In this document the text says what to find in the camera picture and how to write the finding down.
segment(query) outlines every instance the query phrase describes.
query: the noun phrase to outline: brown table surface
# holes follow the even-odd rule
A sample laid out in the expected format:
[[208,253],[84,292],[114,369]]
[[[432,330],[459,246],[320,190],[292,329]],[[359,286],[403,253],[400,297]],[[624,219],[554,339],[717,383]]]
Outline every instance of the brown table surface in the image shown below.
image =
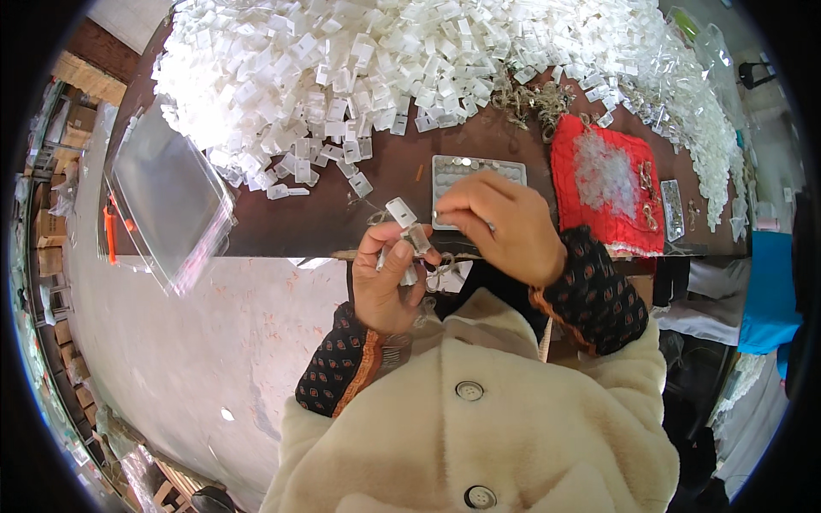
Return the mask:
[[[151,66],[157,54],[162,51],[163,42],[170,32],[171,25],[161,23],[140,59],[114,122],[105,160],[106,173],[111,171],[114,155],[128,120],[140,106],[148,108],[154,101]],[[549,77],[549,72],[550,70],[537,77],[535,81],[544,81],[543,77]],[[571,105],[572,114],[605,113],[606,109],[601,102],[587,101],[575,80],[563,76],[562,83],[572,84],[576,93],[576,100]],[[405,136],[390,135],[388,131],[374,132],[374,157],[356,164],[374,186],[374,191],[366,198],[371,204],[381,209],[390,199],[401,196],[420,222],[430,222],[431,158],[435,154],[508,160],[526,165],[528,185],[538,190],[553,205],[553,222],[557,224],[555,191],[549,167],[550,147],[542,143],[535,121],[530,121],[529,131],[523,131],[508,122],[503,112],[487,106],[464,125],[419,134],[413,123],[415,116],[416,107],[411,105],[409,127]],[[722,224],[711,233],[707,227],[707,200],[699,195],[699,179],[693,172],[689,152],[682,150],[675,155],[667,140],[653,133],[621,105],[613,113],[613,118],[614,122],[609,127],[611,130],[639,137],[650,145],[660,181],[674,178],[678,180],[682,205],[686,208],[687,202],[693,199],[696,208],[701,209],[695,230],[687,229],[675,245],[666,244],[665,253],[745,254],[745,242],[732,241],[729,218],[731,201],[736,197],[732,181],[728,182],[730,201],[722,212]],[[417,181],[420,165],[423,165],[423,171]],[[326,168],[313,168],[319,172],[320,180],[310,189],[308,196],[271,201],[266,197],[265,191],[249,192],[246,186],[242,186],[234,210],[238,224],[231,231],[225,255],[350,257],[350,250],[356,248],[367,229],[366,219],[375,209],[364,202],[349,207],[348,193],[353,194],[353,191],[333,162],[329,162]],[[293,184],[293,176],[289,176],[284,182],[289,186],[301,186]],[[100,200],[102,211],[103,195]],[[102,214],[99,222],[102,226]],[[99,233],[102,234],[101,237],[105,237],[103,230],[99,230]],[[475,247],[458,232],[435,231],[432,243],[441,251],[478,255]],[[135,254],[135,248],[124,230],[117,231],[117,252]]]

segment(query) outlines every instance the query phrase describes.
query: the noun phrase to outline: red cloth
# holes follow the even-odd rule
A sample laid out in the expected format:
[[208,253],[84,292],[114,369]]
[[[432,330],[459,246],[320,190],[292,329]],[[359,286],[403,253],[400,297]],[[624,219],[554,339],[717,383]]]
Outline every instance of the red cloth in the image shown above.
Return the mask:
[[[636,174],[636,183],[640,184],[639,164],[652,163],[651,178],[653,187],[658,195],[661,189],[658,186],[658,175],[653,158],[653,150],[643,140],[631,135],[622,134],[599,126],[591,126],[606,143],[623,148],[630,156],[631,167]],[[661,254],[664,250],[664,213],[660,203],[650,201],[649,191],[639,189],[639,203],[635,206],[635,220],[619,214],[610,213],[610,206],[605,204],[601,211],[593,210],[589,205],[581,204],[579,191],[576,188],[576,167],[573,159],[576,156],[574,139],[585,130],[585,125],[576,116],[566,114],[559,120],[556,134],[553,137],[553,146],[550,153],[550,163],[553,167],[553,186],[556,188],[558,203],[559,227],[562,230],[588,224],[593,235],[610,249],[627,249],[633,254],[653,255]],[[655,231],[647,223],[647,217],[642,212],[644,204],[651,208],[651,215],[658,223]]]

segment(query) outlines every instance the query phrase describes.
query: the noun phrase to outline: jacket button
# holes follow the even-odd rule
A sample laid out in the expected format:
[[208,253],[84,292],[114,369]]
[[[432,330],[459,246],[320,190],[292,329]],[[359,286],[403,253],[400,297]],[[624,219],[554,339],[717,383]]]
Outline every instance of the jacket button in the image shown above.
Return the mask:
[[465,492],[465,504],[477,510],[487,510],[496,506],[496,496],[484,486],[472,486]]
[[463,381],[456,385],[456,394],[465,401],[477,401],[482,398],[484,389],[478,383]]

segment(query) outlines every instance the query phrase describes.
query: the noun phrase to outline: black patterned sleeve cover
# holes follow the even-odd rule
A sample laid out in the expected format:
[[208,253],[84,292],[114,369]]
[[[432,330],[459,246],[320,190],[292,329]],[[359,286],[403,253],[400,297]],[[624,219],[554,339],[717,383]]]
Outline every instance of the black patterned sleeve cover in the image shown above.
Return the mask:
[[563,274],[545,289],[531,289],[530,302],[569,328],[591,355],[609,355],[641,337],[647,308],[635,288],[613,271],[607,248],[590,227],[559,234],[567,247]]
[[336,418],[367,387],[382,363],[384,337],[357,320],[347,301],[333,314],[333,329],[314,352],[296,385],[306,410]]

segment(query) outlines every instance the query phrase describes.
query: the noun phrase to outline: hand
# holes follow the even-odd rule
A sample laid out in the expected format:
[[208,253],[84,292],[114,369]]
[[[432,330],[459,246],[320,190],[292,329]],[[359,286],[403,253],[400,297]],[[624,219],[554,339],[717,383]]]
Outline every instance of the hand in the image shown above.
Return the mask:
[[548,202],[535,190],[485,171],[456,182],[436,203],[436,212],[437,222],[458,227],[506,275],[537,287],[562,275],[567,249],[550,220]]
[[[404,231],[397,222],[383,222],[368,228],[356,251],[353,263],[354,310],[356,317],[367,327],[384,335],[404,333],[411,328],[419,315],[416,306],[424,296],[427,272],[416,264],[417,281],[400,297],[399,282],[413,261],[413,246],[403,240]],[[430,236],[433,228],[424,225],[424,234]],[[382,270],[376,270],[376,261],[382,248],[389,250]],[[435,249],[428,250],[423,258],[433,265],[442,262],[442,255]]]

